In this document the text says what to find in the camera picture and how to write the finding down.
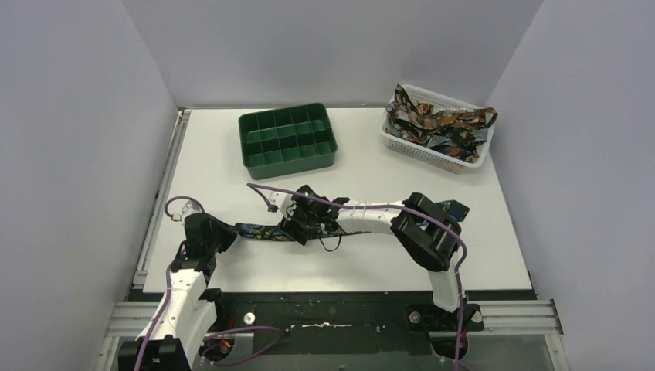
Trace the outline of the blue patterned tie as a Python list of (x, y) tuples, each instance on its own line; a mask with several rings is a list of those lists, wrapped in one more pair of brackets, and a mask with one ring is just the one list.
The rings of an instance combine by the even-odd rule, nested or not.
[[(436, 205), (451, 219), (458, 223), (463, 222), (470, 207), (454, 199), (437, 202)], [(251, 240), (269, 240), (276, 242), (296, 242), (296, 240), (283, 232), (277, 225), (262, 225), (255, 223), (236, 223), (235, 231), (240, 237)]]

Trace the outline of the green compartment tray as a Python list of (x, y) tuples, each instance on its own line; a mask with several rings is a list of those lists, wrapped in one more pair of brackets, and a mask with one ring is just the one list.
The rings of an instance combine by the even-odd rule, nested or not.
[(331, 167), (338, 144), (322, 103), (256, 111), (238, 119), (243, 165), (251, 179)]

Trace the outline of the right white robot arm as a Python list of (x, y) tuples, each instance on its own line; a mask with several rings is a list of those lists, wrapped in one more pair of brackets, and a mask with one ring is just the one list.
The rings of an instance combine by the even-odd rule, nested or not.
[(433, 304), (448, 312), (460, 306), (455, 266), (459, 223), (421, 193), (393, 203), (332, 201), (305, 185), (295, 192), (273, 191), (270, 209), (281, 213), (280, 229), (299, 243), (328, 236), (377, 233), (394, 236), (411, 259), (424, 268), (432, 286)]

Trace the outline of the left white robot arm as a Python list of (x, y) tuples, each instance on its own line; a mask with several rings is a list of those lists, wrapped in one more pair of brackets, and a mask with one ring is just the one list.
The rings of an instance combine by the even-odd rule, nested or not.
[(219, 289), (209, 289), (216, 255), (238, 237), (233, 226), (197, 212), (183, 220), (185, 239), (165, 269), (165, 292), (148, 325), (117, 353), (119, 370), (190, 370), (207, 331), (226, 327)]

